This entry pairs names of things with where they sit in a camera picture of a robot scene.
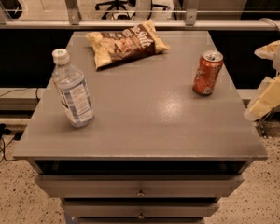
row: drawer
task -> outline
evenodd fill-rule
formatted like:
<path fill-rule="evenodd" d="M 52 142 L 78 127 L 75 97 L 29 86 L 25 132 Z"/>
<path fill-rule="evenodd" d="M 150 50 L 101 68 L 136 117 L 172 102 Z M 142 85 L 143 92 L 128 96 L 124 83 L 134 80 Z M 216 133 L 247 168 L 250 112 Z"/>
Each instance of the drawer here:
<path fill-rule="evenodd" d="M 79 218 L 79 224 L 204 224 L 203 218 Z"/>
<path fill-rule="evenodd" d="M 227 197 L 241 175 L 39 175 L 35 182 L 51 197 L 159 198 Z"/>
<path fill-rule="evenodd" d="M 210 217 L 219 204 L 209 199 L 76 199 L 63 200 L 71 217 Z"/>

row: drawer knob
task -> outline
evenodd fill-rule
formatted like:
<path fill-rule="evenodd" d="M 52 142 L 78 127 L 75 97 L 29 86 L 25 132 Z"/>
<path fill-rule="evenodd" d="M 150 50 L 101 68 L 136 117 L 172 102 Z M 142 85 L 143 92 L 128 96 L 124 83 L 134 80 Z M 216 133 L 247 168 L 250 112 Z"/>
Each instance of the drawer knob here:
<path fill-rule="evenodd" d="M 142 212 L 140 212 L 139 216 L 138 216 L 138 219 L 144 219 L 146 216 L 143 215 Z"/>
<path fill-rule="evenodd" d="M 146 194 L 143 192 L 142 189 L 140 189 L 136 195 L 138 198 L 143 198 Z"/>

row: soda can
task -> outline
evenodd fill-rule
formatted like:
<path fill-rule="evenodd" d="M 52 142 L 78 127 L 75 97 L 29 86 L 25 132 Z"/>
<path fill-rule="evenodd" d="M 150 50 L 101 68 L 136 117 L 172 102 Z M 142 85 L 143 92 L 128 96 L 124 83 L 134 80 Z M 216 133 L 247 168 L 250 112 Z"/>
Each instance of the soda can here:
<path fill-rule="evenodd" d="M 217 75 L 223 63 L 223 55 L 220 52 L 216 50 L 204 52 L 199 60 L 193 90 L 200 95 L 212 94 L 217 81 Z"/>

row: water bottle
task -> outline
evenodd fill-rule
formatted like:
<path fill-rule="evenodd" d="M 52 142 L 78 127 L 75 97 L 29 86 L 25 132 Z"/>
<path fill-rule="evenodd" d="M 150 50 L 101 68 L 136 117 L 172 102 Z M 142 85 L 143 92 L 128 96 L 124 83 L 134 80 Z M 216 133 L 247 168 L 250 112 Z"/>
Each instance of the water bottle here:
<path fill-rule="evenodd" d="M 65 114 L 74 127 L 86 126 L 93 120 L 93 109 L 84 74 L 71 64 L 66 49 L 56 49 L 52 56 L 52 78 Z"/>

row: speckled floor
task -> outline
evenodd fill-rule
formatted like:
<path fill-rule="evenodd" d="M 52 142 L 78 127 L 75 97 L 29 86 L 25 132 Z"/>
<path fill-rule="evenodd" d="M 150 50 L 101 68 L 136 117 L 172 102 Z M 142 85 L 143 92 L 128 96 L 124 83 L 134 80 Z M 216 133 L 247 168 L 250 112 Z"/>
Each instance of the speckled floor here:
<path fill-rule="evenodd" d="M 14 130 L 15 124 L 7 126 Z M 245 182 L 206 224 L 280 224 L 280 118 L 267 125 L 268 139 L 261 138 L 269 159 L 255 161 L 245 172 Z M 6 143 L 13 137 L 5 135 Z M 18 141 L 7 147 L 7 159 Z M 0 164 L 0 224 L 65 223 L 60 200 L 49 198 L 34 182 L 36 172 L 26 161 Z"/>

